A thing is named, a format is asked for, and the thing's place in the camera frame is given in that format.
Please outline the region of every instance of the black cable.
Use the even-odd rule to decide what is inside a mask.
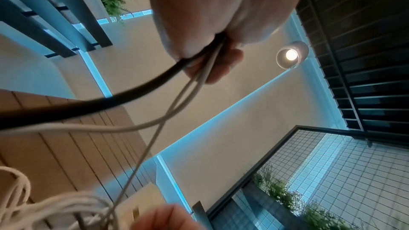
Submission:
[[[59,106],[49,106],[44,108],[0,113],[0,130],[51,121],[63,121],[73,117],[100,112],[102,110],[110,109],[115,106],[138,99],[165,84],[176,74],[190,65],[194,60],[202,57],[209,51],[213,51],[223,41],[224,37],[224,33],[217,34],[214,40],[209,45],[204,47],[198,54],[194,55],[192,58],[181,59],[170,69],[168,69],[158,77],[152,79],[151,81],[125,92],[116,94],[112,97],[99,98],[90,101],[70,103]]]

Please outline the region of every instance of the coiled white cable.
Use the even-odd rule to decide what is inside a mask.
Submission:
[[[176,99],[172,102],[165,116],[156,120],[136,125],[136,126],[89,126],[76,124],[41,124],[20,129],[12,129],[1,132],[2,134],[16,134],[29,132],[44,132],[44,131],[85,131],[85,132],[125,132],[139,130],[160,124],[156,129],[148,146],[145,148],[142,156],[137,162],[135,169],[125,184],[123,190],[120,192],[117,200],[112,204],[110,201],[87,192],[65,193],[48,198],[40,203],[27,204],[31,192],[31,185],[28,178],[16,169],[9,167],[0,167],[0,170],[6,170],[16,176],[15,183],[7,192],[4,200],[0,204],[0,230],[32,230],[36,223],[47,219],[53,215],[74,214],[74,213],[88,213],[95,214],[92,217],[85,217],[86,227],[92,227],[98,224],[108,223],[112,225],[113,230],[119,230],[119,222],[115,213],[115,208],[121,202],[127,187],[129,187],[133,177],[135,177],[139,167],[145,160],[147,154],[159,136],[166,120],[170,119],[182,109],[184,109],[197,95],[201,87],[206,82],[207,77],[213,67],[213,64],[219,55],[222,45],[217,46],[214,53],[211,54],[204,68],[193,77],[182,91],[178,94]],[[197,85],[186,99],[175,108],[189,86],[197,80]],[[68,230],[74,230],[79,227],[79,223],[73,223]]]

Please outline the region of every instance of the light bulb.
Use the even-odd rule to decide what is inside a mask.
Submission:
[[[286,57],[288,60],[293,61],[293,60],[296,60],[296,59],[298,58],[298,53],[297,53],[295,50],[293,50],[293,49],[289,49],[289,50],[287,51],[287,53],[285,54],[285,57]]]

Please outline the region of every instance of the round lamp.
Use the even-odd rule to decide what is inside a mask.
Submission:
[[[284,69],[297,67],[307,58],[309,51],[306,43],[295,41],[278,51],[277,64]]]

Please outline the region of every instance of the hand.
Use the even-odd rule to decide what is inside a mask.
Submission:
[[[202,230],[182,207],[169,204],[157,207],[142,215],[130,230]]]
[[[153,18],[165,49],[175,59],[189,58],[226,32],[230,51],[212,69],[215,83],[240,63],[241,44],[268,38],[289,17],[298,0],[150,0]],[[202,60],[186,69],[192,76]]]

